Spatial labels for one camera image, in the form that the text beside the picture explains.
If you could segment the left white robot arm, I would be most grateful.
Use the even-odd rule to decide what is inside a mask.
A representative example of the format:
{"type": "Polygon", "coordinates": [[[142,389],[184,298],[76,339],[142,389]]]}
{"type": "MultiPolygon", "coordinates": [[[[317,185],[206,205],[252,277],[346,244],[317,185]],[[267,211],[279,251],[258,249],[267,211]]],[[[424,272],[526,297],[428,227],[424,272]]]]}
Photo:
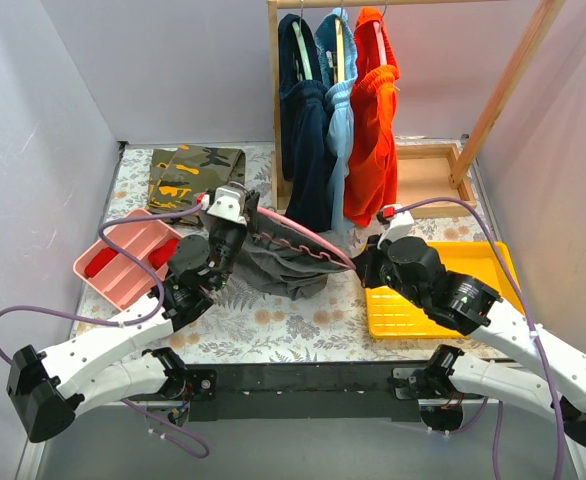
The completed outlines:
{"type": "Polygon", "coordinates": [[[189,400],[200,387],[178,355],[147,344],[193,323],[214,303],[248,233],[244,215],[214,217],[207,237],[180,240],[160,286],[95,328],[36,351],[27,345],[11,363],[7,394],[33,443],[49,440],[75,418],[103,404],[138,395],[189,400]]]}

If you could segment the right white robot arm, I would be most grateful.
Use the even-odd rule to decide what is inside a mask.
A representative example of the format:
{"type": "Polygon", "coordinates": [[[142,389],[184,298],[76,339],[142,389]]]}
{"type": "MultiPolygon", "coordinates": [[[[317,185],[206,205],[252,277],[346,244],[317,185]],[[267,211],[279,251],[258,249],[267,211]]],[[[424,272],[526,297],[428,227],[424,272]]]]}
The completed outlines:
{"type": "Polygon", "coordinates": [[[504,367],[440,346],[425,373],[433,395],[458,391],[500,400],[558,421],[564,434],[586,447],[585,353],[543,327],[531,330],[525,316],[495,289],[447,270],[437,251],[418,237],[372,236],[353,262],[365,287],[391,288],[438,325],[520,365],[504,367]]]}

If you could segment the grey shorts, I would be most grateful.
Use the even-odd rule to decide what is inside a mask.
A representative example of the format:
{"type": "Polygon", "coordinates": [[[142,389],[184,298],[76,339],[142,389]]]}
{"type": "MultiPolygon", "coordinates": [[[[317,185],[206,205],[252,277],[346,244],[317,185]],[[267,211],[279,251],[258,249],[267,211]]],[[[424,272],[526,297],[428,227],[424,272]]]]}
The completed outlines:
{"type": "MultiPolygon", "coordinates": [[[[256,232],[258,228],[273,237],[288,234],[294,243],[301,243],[301,240],[296,238],[293,232],[288,233],[284,226],[256,214],[256,221],[247,233],[231,273],[256,290],[291,300],[310,298],[326,287],[329,275],[349,271],[273,243],[260,236],[256,232]]],[[[344,251],[337,245],[331,231],[319,235],[344,251]]]]}

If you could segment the pink plastic hanger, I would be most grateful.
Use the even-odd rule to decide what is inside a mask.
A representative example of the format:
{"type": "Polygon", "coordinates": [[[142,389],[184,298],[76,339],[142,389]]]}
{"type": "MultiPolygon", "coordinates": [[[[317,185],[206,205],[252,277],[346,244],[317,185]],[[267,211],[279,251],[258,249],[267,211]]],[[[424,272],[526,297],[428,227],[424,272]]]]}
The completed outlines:
{"type": "Polygon", "coordinates": [[[294,243],[289,239],[288,234],[281,234],[279,237],[273,237],[270,236],[266,231],[258,228],[256,232],[260,236],[269,239],[273,243],[285,246],[297,252],[304,253],[305,255],[308,255],[317,260],[327,261],[348,270],[356,270],[355,264],[344,251],[333,245],[319,234],[312,232],[306,227],[277,213],[276,211],[269,210],[262,206],[258,206],[256,208],[256,214],[268,218],[281,226],[284,226],[287,232],[293,232],[294,236],[301,240],[301,243],[294,243]]]}

